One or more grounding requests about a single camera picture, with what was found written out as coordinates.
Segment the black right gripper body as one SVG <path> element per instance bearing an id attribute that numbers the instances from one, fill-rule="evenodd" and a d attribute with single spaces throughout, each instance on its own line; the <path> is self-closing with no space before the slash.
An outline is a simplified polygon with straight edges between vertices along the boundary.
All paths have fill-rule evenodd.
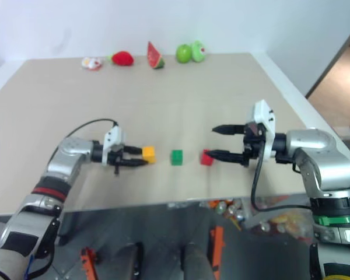
<path id="1" fill-rule="evenodd" d="M 248 122 L 244 127 L 243 163 L 249 166 L 250 160 L 262 159 L 266 143 L 266 129 L 262 124 Z"/>

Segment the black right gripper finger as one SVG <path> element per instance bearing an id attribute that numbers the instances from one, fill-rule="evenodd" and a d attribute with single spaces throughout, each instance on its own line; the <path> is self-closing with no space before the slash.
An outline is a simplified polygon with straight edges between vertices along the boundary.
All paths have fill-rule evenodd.
<path id="1" fill-rule="evenodd" d="M 223 124 L 212 128 L 212 132 L 222 135 L 244 134 L 245 125 Z"/>
<path id="2" fill-rule="evenodd" d="M 241 153 L 232 153 L 228 150 L 208 150 L 206 151 L 206 154 L 215 159 L 222 162 L 228 162 L 228 163 L 238 163 L 238 164 L 244 164 L 245 159 L 244 155 Z"/>

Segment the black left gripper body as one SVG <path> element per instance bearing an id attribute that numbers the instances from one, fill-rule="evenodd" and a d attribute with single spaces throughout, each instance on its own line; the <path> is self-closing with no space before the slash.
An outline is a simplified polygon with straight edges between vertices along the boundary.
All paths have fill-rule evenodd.
<path id="1" fill-rule="evenodd" d="M 110 151 L 108 153 L 108 165 L 114 167 L 114 174 L 119 175 L 120 173 L 120 167 L 127 167 L 128 161 L 127 159 L 124 159 L 124 153 L 128 152 L 129 149 L 127 146 L 123 146 L 118 151 Z"/>

